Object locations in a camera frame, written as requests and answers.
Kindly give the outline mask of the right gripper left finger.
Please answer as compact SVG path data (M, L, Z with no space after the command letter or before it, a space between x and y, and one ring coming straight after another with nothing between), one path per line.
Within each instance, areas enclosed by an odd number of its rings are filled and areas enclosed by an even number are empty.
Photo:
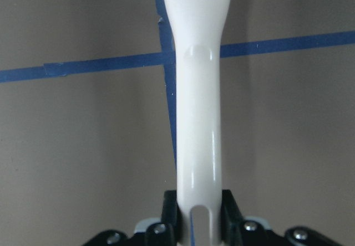
M181 238L181 222L176 190L165 191L160 221L146 229L144 245L176 246Z

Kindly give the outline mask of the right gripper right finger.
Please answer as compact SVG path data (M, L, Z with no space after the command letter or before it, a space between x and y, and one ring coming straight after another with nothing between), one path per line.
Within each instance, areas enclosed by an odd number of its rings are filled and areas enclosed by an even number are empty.
M264 227L242 215L228 189L222 191L221 232L224 245L266 245Z

